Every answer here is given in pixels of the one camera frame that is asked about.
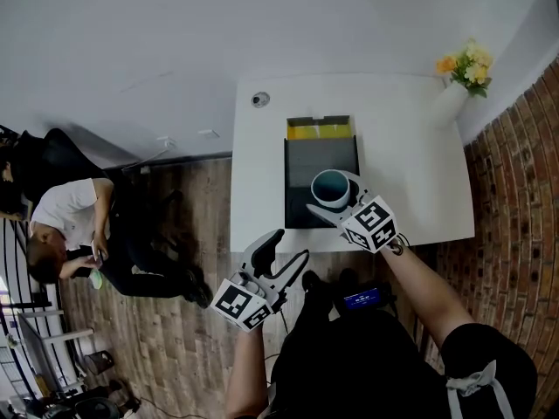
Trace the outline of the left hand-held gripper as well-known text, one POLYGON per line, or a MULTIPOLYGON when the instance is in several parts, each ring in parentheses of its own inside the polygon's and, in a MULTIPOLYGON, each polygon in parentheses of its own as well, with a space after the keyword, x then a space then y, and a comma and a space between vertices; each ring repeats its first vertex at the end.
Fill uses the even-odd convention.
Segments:
POLYGON ((275 249, 284 234, 283 229, 272 230, 249 245, 240 269, 222 282, 210 304, 216 313, 245 332, 252 331, 279 311, 286 288, 307 265, 310 253, 304 250, 272 274, 275 249))

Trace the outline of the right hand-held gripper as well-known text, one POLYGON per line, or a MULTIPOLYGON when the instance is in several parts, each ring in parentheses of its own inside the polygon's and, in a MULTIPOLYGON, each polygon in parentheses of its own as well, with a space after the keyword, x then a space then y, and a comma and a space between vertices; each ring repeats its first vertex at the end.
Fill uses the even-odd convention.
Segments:
POLYGON ((371 194, 366 182, 348 171, 337 170, 336 206, 344 209, 325 209, 307 204, 307 209, 323 222, 334 227, 342 227, 350 243, 371 253, 379 252, 398 234, 397 222, 388 204, 371 194), (352 211, 351 206, 359 205, 352 211))

